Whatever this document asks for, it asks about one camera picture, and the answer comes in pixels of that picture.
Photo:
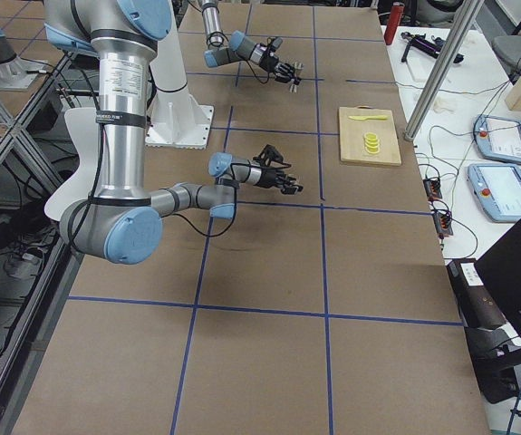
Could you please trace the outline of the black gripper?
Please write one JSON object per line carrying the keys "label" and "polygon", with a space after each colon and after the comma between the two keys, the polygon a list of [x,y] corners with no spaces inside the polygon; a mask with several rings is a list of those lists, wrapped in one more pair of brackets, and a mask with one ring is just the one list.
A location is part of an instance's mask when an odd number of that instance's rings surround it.
{"label": "black gripper", "polygon": [[283,195],[295,195],[304,189],[302,185],[297,185],[297,183],[298,179],[293,175],[286,175],[283,169],[261,167],[260,176],[255,186],[263,189],[278,188]]}
{"label": "black gripper", "polygon": [[302,81],[300,77],[294,77],[294,71],[301,72],[304,69],[304,64],[299,62],[292,65],[282,63],[270,48],[264,49],[257,65],[268,74],[272,74],[277,82],[299,85]]}

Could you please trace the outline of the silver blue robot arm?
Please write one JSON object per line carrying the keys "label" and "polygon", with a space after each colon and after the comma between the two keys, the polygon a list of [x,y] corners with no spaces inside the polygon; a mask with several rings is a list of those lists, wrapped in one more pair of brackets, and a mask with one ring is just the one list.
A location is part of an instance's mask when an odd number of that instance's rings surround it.
{"label": "silver blue robot arm", "polygon": [[281,37],[268,37],[265,43],[258,43],[241,31],[227,36],[221,27],[218,1],[198,1],[194,8],[201,13],[205,28],[207,49],[204,60],[207,67],[244,62],[261,83],[273,78],[276,82],[288,84],[290,92],[296,92],[304,65],[280,60],[276,51],[282,45]]}
{"label": "silver blue robot arm", "polygon": [[244,183],[286,195],[301,190],[269,145],[252,159],[215,153],[208,164],[210,185],[147,191],[146,147],[202,149],[214,113],[188,90],[171,2],[48,1],[44,9],[52,45],[99,62],[97,103],[65,114],[78,168],[45,206],[73,249],[137,264],[157,249],[167,216],[199,208],[233,220]]}

